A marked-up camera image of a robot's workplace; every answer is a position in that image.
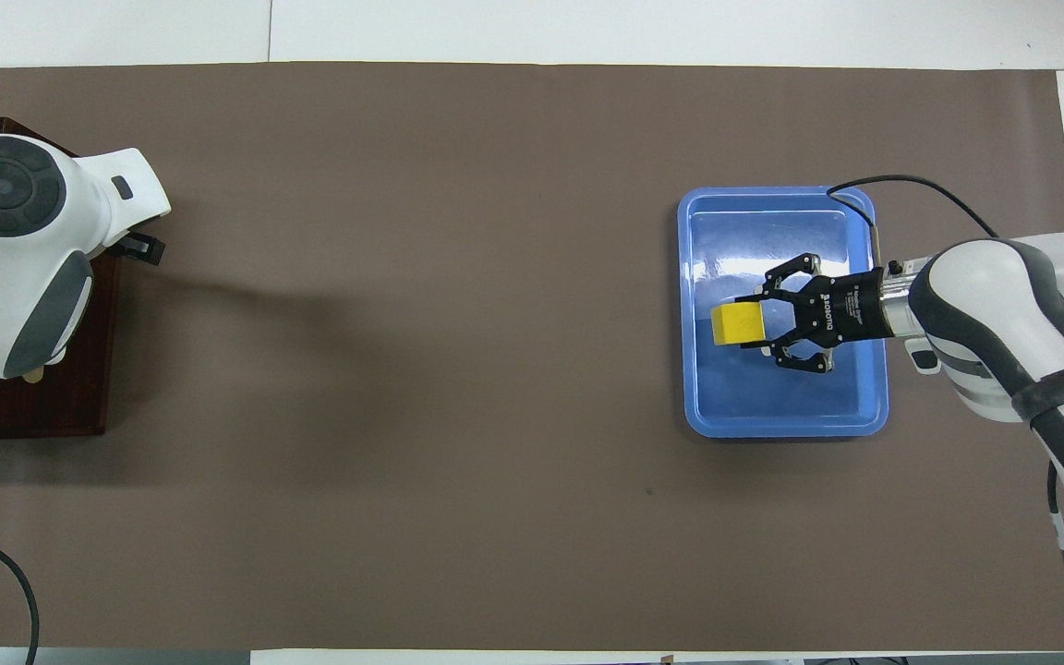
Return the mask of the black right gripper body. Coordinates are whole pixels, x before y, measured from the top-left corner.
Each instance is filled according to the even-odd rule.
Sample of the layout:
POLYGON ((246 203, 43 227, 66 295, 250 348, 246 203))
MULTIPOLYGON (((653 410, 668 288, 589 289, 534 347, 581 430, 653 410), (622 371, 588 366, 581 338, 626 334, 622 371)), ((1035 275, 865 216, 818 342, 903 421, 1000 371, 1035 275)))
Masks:
POLYGON ((815 276, 792 302, 795 329, 803 340, 827 349, 839 344, 890 337, 881 304, 884 270, 849 276, 815 276))

